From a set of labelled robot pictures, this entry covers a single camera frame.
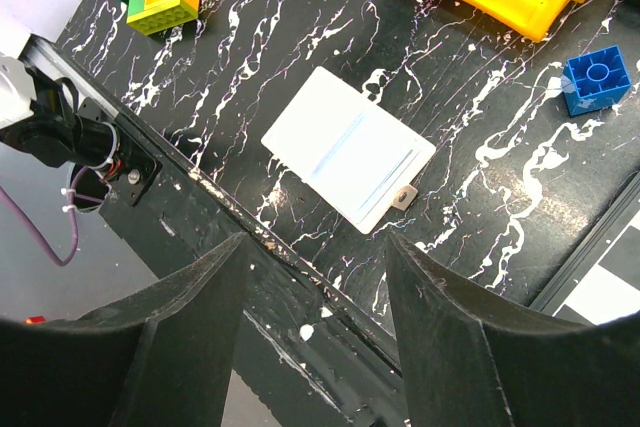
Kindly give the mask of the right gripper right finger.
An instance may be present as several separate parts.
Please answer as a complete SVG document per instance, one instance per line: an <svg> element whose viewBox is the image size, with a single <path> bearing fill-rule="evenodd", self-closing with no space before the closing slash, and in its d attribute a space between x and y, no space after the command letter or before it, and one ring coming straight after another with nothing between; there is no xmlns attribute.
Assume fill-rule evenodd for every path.
<svg viewBox="0 0 640 427"><path fill-rule="evenodd" d="M639 318L585 326L498 296L404 236L386 274L414 426L635 426Z"/></svg>

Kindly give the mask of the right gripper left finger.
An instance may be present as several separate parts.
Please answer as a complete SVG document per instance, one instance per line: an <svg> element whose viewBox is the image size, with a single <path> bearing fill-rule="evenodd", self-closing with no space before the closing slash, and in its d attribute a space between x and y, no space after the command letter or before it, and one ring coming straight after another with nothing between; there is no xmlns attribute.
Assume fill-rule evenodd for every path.
<svg viewBox="0 0 640 427"><path fill-rule="evenodd" d="M248 276L236 234L75 320L1 323L5 426L217 426Z"/></svg>

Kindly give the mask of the beige leather card holder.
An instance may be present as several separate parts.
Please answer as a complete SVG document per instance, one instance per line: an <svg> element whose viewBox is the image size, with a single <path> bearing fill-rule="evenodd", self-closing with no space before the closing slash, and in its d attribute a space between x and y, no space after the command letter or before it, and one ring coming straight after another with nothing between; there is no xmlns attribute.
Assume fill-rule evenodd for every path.
<svg viewBox="0 0 640 427"><path fill-rule="evenodd" d="M323 67L317 67L262 145L356 229L370 233L436 147Z"/></svg>

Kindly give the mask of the blue plastic card sleeves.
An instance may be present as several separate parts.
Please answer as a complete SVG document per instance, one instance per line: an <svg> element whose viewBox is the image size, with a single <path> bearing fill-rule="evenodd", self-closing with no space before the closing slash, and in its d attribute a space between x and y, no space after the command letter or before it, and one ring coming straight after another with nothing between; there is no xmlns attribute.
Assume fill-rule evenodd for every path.
<svg viewBox="0 0 640 427"><path fill-rule="evenodd" d="M420 152L413 134L380 112L361 114L320 162L311 185L360 221Z"/></svg>

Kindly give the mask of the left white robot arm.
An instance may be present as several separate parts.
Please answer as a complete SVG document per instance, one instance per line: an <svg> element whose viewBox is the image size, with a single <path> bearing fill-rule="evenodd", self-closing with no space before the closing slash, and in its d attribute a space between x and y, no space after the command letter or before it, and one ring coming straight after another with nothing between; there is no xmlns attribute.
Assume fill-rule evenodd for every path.
<svg viewBox="0 0 640 427"><path fill-rule="evenodd" d="M1 142L48 167L87 167L130 206L162 167L139 129L35 35L17 58L1 56Z"/></svg>

